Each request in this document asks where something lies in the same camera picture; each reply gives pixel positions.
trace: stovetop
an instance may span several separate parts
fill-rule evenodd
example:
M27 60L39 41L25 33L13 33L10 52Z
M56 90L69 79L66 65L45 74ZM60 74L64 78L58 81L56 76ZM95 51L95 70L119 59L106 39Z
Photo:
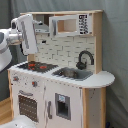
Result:
M46 63L31 61L29 63L25 63L25 64L22 64L22 65L17 66L17 67L22 68L22 69L26 69L26 70L45 73L45 72L47 72L47 71L49 71L55 67L58 67L58 65L52 65L52 64L46 64Z

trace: gray backdrop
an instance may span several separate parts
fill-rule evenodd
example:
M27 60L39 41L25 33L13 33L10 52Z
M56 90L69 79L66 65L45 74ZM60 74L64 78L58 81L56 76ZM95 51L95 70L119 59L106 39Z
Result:
M128 127L128 0L11 0L13 17L29 11L77 11L102 9L103 70L113 73L107 87L107 121L111 127ZM19 62L25 60L18 51Z
M11 24L11 2L10 0L0 0L0 29L8 29ZM17 54L15 46L10 46L13 55L13 64L17 63ZM9 97L8 73L0 74L0 101Z

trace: white toy kitchen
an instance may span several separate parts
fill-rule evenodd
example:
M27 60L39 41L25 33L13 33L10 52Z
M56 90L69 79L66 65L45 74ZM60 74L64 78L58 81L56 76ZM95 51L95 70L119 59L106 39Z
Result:
M9 69L13 117L26 115L37 128L105 128L115 77L102 71L102 13L29 13L45 30L35 26L38 53Z

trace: cabinet door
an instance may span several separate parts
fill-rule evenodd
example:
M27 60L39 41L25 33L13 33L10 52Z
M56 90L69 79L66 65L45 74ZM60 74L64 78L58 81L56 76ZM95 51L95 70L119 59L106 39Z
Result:
M46 82L47 128L82 128L81 89Z
M44 128L44 94L22 86L12 86L14 117L26 115L37 128Z

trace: cabinet handle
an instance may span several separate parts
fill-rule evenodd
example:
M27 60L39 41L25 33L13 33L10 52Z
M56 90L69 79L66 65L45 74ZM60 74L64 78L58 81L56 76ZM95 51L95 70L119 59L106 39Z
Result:
M52 20L52 23L53 23L53 28L54 28L53 34L55 36L56 35L56 20Z
M50 107L51 107L51 101L48 102L47 112L48 112L49 119L52 119L52 115L50 114Z
M19 93L21 93L22 95L25 95L25 96L33 96L32 93L26 93L26 92L24 92L22 90L20 90Z

